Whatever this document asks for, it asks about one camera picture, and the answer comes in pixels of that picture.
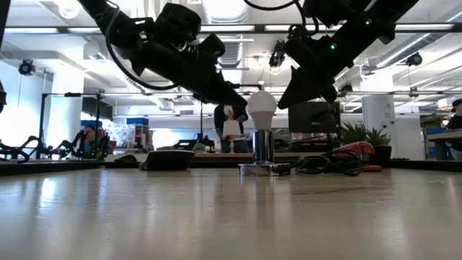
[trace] black robotic arm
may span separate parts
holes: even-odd
[[[106,0],[78,1],[105,35],[114,62],[141,86],[168,90],[181,85],[204,102],[247,105],[217,72],[218,58],[225,53],[223,42],[215,34],[202,43],[197,40],[201,18],[195,12],[167,3],[156,21],[150,17],[131,19]],[[146,84],[125,69],[116,53],[131,62],[138,76],[149,69],[174,85]]]

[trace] white column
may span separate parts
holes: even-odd
[[[393,75],[390,69],[376,71],[362,78],[363,91],[393,91]],[[362,99],[362,116],[368,130],[382,129],[391,139],[391,157],[397,156],[395,105],[392,95],[371,95]]]
[[[83,90],[84,74],[81,71],[63,67],[54,73],[52,93],[82,93]],[[46,144],[56,147],[63,140],[72,142],[80,130],[81,112],[81,97],[52,96]]]

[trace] ceiling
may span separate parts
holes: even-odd
[[[148,15],[157,16],[160,13],[162,5],[169,0],[118,0],[123,12],[131,15],[135,12],[136,7],[149,10]],[[171,2],[184,4],[188,8],[197,12],[203,23],[206,24],[208,19],[202,9],[201,0],[170,0]],[[224,5],[222,11],[232,8],[234,5],[242,4],[242,0],[202,0],[207,2],[221,1]],[[264,6],[276,6],[287,2],[288,0],[253,0],[253,3]],[[74,0],[12,0],[12,6],[9,12],[7,26],[77,26],[87,27],[95,26],[95,22],[90,16],[80,9],[78,15],[73,19],[66,19],[60,15],[60,9],[56,3],[72,4]],[[420,0],[419,3],[409,11],[399,22],[446,22],[450,17],[462,12],[462,0]],[[251,24],[291,24],[300,22],[300,14],[294,6],[275,12],[262,12],[256,9],[248,8],[247,22]],[[355,90],[361,90],[362,73],[361,66],[373,62],[391,51],[406,46],[413,39],[421,37],[422,34],[401,34],[388,45],[383,45],[379,40],[373,43],[357,60],[353,68],[345,71],[342,77],[339,77],[336,86],[346,82],[351,82]],[[256,84],[264,81],[265,88],[272,92],[284,92],[285,87],[290,81],[290,67],[296,66],[290,58],[282,64],[281,71],[278,75],[270,74],[268,57],[276,40],[283,40],[287,37],[284,34],[255,34],[244,35],[244,38],[250,38],[252,41],[243,43],[243,59],[241,71],[225,71],[225,77],[230,81],[240,80],[243,84]],[[6,36],[2,52],[16,51],[54,51],[60,53],[72,60],[79,68],[87,73],[85,80],[85,90],[95,91],[103,89],[110,92],[138,92],[126,84],[123,75],[112,63],[112,61],[94,61],[84,56],[84,47],[89,43],[97,43],[103,53],[107,53],[104,47],[103,36]],[[395,90],[408,90],[409,86],[419,87],[423,90],[462,90],[462,69],[459,69],[462,58],[462,33],[447,34],[440,40],[428,45],[420,50],[423,58],[423,64],[418,67],[412,67],[408,70],[407,66],[393,66],[393,82]],[[47,67],[53,71],[53,63],[46,60],[39,60],[39,66]],[[146,71],[142,76],[144,81],[156,85],[168,85],[168,81],[159,77],[155,73]],[[242,88],[240,91],[254,90],[251,88]],[[437,109],[435,103],[446,98],[446,95],[433,95],[416,102],[410,103],[412,99],[409,96],[395,96],[395,102],[400,106],[420,106],[421,110]],[[194,100],[184,98],[182,100],[167,100],[173,102],[176,110],[182,106],[198,105]],[[349,106],[357,107],[360,100],[355,96],[346,97],[342,100]],[[113,105],[157,105],[148,98],[111,98],[109,103]]]

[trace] light bulb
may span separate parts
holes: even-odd
[[[279,75],[279,73],[281,73],[281,67],[269,67],[269,73]]]
[[[248,112],[256,130],[271,130],[276,109],[276,99],[270,92],[264,90],[253,93],[248,101]]]

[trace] table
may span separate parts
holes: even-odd
[[[435,142],[436,159],[449,160],[447,142],[462,142],[462,131],[454,131],[427,136],[428,141]]]
[[[0,178],[0,259],[460,259],[462,174]]]

